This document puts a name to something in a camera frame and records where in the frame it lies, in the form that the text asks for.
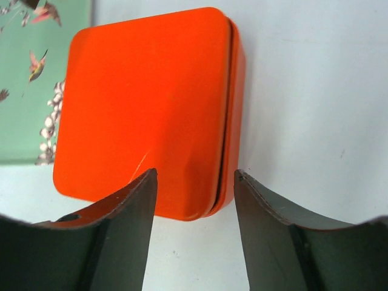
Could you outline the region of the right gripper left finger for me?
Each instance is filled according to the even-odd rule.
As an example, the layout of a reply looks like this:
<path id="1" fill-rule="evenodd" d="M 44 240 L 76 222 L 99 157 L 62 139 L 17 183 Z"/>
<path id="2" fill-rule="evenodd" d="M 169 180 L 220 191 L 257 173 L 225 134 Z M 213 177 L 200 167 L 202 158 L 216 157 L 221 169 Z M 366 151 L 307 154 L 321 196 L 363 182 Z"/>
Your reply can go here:
<path id="1" fill-rule="evenodd" d="M 1 217 L 2 290 L 141 290 L 156 169 L 56 221 Z"/>

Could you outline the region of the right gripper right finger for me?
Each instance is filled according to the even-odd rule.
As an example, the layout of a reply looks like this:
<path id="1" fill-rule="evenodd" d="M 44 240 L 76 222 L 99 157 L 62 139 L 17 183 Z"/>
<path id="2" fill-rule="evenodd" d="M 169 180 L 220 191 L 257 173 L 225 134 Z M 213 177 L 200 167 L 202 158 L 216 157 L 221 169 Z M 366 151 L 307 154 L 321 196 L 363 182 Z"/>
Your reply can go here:
<path id="1" fill-rule="evenodd" d="M 387 217 L 349 224 L 234 174 L 250 290 L 386 290 Z"/>

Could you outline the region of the orange chocolate box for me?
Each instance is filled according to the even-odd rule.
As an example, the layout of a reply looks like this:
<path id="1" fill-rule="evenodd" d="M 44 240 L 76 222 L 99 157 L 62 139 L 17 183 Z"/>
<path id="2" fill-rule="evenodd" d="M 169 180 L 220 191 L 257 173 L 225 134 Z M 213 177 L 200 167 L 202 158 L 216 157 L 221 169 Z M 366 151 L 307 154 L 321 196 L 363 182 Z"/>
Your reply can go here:
<path id="1" fill-rule="evenodd" d="M 246 54 L 237 25 L 231 19 L 228 22 L 231 28 L 231 49 L 222 163 L 215 203 L 205 215 L 206 217 L 214 215 L 233 200 L 234 172 L 238 168 L 246 76 Z"/>

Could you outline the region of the orange box lid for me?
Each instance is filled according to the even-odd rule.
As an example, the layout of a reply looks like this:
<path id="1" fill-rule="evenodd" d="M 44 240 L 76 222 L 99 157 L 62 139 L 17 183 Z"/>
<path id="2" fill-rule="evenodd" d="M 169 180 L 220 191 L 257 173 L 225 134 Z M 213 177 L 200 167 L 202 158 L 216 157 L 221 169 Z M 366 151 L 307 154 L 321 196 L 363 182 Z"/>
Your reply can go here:
<path id="1" fill-rule="evenodd" d="M 148 169 L 155 213 L 193 221 L 215 203 L 230 23 L 196 8 L 85 28 L 70 43 L 53 182 L 97 201 Z"/>

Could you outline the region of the green floral tray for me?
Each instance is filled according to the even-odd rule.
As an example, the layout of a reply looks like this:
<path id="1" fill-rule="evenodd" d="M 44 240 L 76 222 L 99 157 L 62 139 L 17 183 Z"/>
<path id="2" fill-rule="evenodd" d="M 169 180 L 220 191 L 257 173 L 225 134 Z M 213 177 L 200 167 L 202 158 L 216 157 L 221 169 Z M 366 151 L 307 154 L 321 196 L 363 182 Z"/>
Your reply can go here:
<path id="1" fill-rule="evenodd" d="M 69 45 L 92 1 L 1 1 L 1 164 L 53 163 Z"/>

